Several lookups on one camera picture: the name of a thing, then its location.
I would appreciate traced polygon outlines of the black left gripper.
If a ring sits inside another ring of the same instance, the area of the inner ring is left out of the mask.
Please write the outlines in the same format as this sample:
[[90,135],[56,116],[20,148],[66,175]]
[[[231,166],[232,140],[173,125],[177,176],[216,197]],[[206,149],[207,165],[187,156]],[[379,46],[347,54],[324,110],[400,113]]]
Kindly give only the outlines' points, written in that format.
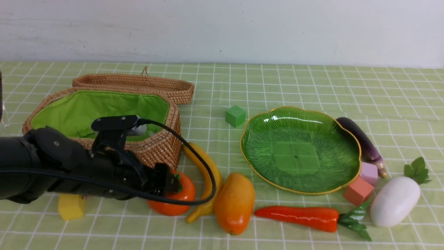
[[173,195],[182,192],[180,175],[173,173],[165,163],[156,163],[154,169],[141,163],[133,152],[106,149],[96,154],[89,150],[75,152],[57,166],[57,171],[70,176],[88,179],[91,183],[58,178],[49,187],[49,192],[68,193],[128,200],[132,192],[97,185],[97,182],[123,186],[154,195]]

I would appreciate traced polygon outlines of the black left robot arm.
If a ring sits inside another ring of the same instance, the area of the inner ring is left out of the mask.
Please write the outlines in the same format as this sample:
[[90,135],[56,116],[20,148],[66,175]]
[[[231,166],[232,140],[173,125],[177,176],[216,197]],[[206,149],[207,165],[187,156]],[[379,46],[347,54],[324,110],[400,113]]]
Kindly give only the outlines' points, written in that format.
[[135,154],[100,141],[95,149],[44,127],[1,138],[1,200],[28,204],[47,192],[187,205],[170,195],[182,190],[168,165],[144,166]]

